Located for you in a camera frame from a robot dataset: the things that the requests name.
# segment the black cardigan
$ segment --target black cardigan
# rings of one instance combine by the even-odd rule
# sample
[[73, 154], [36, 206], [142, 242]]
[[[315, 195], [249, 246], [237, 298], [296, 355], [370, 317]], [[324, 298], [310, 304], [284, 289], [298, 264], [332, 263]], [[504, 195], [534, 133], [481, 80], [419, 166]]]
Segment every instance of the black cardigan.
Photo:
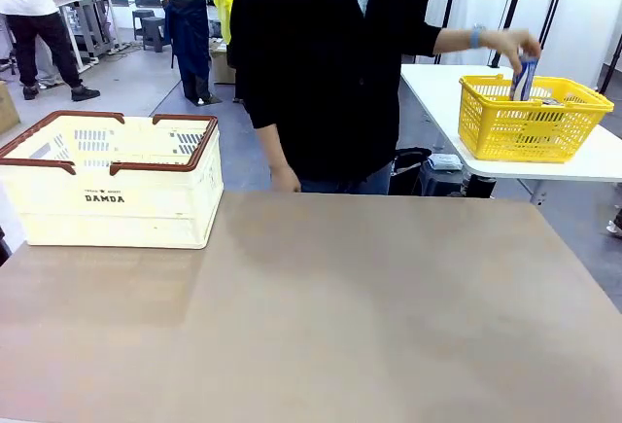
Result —
[[234, 0], [232, 62], [255, 128], [276, 123], [300, 178], [364, 178], [390, 162], [401, 55], [432, 55], [421, 0]]

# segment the white crate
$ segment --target white crate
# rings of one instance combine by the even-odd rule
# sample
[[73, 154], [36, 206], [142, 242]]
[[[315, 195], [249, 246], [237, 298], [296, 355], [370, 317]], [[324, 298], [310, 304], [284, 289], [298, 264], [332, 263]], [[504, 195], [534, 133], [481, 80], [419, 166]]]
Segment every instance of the white crate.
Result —
[[200, 249], [223, 176], [215, 117], [60, 111], [0, 149], [31, 245]]

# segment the cardboard box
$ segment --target cardboard box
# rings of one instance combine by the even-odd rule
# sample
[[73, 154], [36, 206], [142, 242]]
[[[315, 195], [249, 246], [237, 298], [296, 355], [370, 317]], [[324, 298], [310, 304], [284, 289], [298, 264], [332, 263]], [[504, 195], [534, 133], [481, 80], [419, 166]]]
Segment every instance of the cardboard box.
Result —
[[226, 44], [220, 39], [210, 40], [210, 55], [212, 56], [212, 69], [210, 76], [217, 85], [234, 85], [235, 70], [226, 61]]
[[13, 99], [9, 95], [7, 84], [0, 81], [0, 133], [9, 131], [19, 123], [19, 115]]

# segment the brown rim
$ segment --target brown rim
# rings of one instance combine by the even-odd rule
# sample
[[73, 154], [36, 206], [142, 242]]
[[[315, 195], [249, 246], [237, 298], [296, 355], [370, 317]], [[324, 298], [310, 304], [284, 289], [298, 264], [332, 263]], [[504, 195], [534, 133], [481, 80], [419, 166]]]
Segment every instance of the brown rim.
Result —
[[[28, 129], [26, 129], [20, 136], [10, 141], [4, 147], [0, 149], [0, 165], [18, 165], [27, 167], [55, 167], [65, 170], [70, 175], [76, 175], [75, 163], [70, 160], [41, 160], [41, 159], [8, 159], [5, 155], [13, 151], [19, 144], [23, 143], [26, 139], [38, 132], [44, 126], [52, 123], [58, 117], [101, 117], [115, 119], [119, 123], [125, 124], [125, 118], [123, 114], [116, 112], [82, 112], [73, 110], [58, 110], [47, 115], [42, 120], [36, 122]], [[210, 140], [218, 119], [213, 116], [198, 117], [195, 115], [155, 115], [152, 123], [157, 124], [162, 120], [192, 120], [209, 122], [205, 135], [201, 142], [196, 147], [187, 164], [166, 164], [166, 163], [139, 163], [139, 162], [114, 162], [110, 166], [110, 174], [116, 175], [119, 170], [157, 170], [157, 171], [169, 171], [169, 172], [190, 172], [195, 170], [198, 162], [205, 151], [208, 141]]]
[[191, 120], [191, 121], [199, 121], [199, 122], [208, 122], [207, 127], [205, 128], [205, 134], [203, 135], [203, 139], [201, 139], [200, 143], [191, 154], [188, 163], [185, 165], [180, 165], [176, 163], [141, 163], [141, 162], [113, 162], [110, 165], [110, 174], [112, 176], [117, 175], [120, 170], [157, 170], [159, 172], [192, 172], [195, 170], [198, 162], [201, 160], [201, 156], [203, 156], [203, 152], [207, 147], [207, 143], [212, 137], [212, 133], [216, 129], [216, 125], [218, 124], [218, 119], [211, 115], [206, 116], [197, 116], [197, 115], [154, 115], [154, 119], [152, 120], [153, 124], [157, 124], [162, 120]]

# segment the yellow basket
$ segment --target yellow basket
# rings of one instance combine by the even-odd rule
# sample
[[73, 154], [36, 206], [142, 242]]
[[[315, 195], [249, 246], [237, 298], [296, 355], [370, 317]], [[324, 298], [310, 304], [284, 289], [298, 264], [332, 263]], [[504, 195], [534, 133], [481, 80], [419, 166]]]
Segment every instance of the yellow basket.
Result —
[[[478, 159], [566, 162], [613, 103], [593, 90], [560, 78], [536, 77], [531, 100], [509, 100], [511, 80], [464, 76], [460, 137]], [[541, 99], [564, 104], [551, 106]]]

